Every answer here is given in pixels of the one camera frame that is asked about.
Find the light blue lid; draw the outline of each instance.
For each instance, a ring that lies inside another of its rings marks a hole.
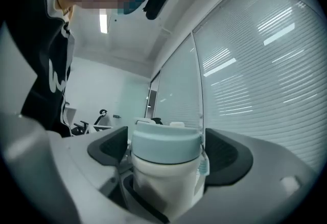
[[[132,137],[132,152],[159,164],[179,164],[200,156],[201,135],[194,128],[176,128],[139,121]]]

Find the window blind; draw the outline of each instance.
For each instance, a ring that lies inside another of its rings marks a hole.
[[[225,0],[195,30],[205,127],[283,145],[314,169],[327,148],[327,30],[299,0]]]
[[[198,68],[194,43],[188,36],[160,72],[155,117],[163,124],[182,121],[186,127],[199,128]]]

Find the ceiling light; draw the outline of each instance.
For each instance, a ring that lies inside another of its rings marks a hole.
[[[278,33],[275,33],[273,36],[269,37],[267,40],[264,40],[264,45],[268,45],[272,43],[273,41],[281,38],[282,36],[286,35],[290,31],[294,30],[295,23],[292,23],[290,26],[287,26],[286,28],[280,30]]]
[[[219,71],[219,70],[221,70],[221,69],[223,69],[223,68],[225,68],[225,67],[227,67],[227,66],[229,66],[229,65],[231,65],[232,63],[235,63],[235,62],[236,62],[236,59],[233,58],[233,59],[231,59],[231,60],[229,60],[229,61],[223,63],[222,65],[219,65],[219,66],[216,67],[215,69],[212,69],[212,70],[206,72],[203,76],[204,76],[204,77],[207,77],[207,76],[209,76],[210,74],[213,74],[213,73],[215,73],[216,71]]]
[[[108,16],[106,14],[100,14],[100,31],[101,33],[108,33]]]

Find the person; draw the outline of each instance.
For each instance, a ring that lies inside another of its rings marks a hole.
[[[4,23],[20,53],[37,74],[21,114],[37,120],[46,130],[70,136],[64,108],[74,49],[74,37],[69,29],[74,7],[123,9],[129,13],[143,1],[8,0],[10,7]]]

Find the ceiling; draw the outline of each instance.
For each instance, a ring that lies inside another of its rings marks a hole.
[[[71,23],[75,56],[149,77],[158,52],[193,1],[169,0],[153,21],[142,11],[146,2],[129,15],[107,10],[111,13],[108,34],[100,32],[98,10],[76,7]]]

